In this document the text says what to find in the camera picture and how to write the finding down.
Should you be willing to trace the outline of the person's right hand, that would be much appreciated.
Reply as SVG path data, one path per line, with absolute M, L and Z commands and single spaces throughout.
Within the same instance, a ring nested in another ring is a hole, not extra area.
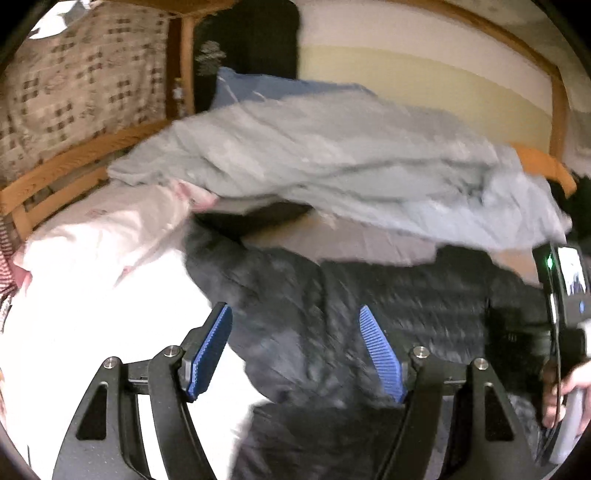
M 570 395 L 573 390 L 585 392 L 583 413 L 579 425 L 579 435 L 582 435 L 590 422 L 590 362 L 581 363 L 574 367 L 565 378 L 558 382 L 558 367 L 554 359 L 550 359 L 542 370 L 543 394 L 542 394 L 542 425 L 551 428 L 556 421 L 562 421 L 568 408 L 558 398 Z

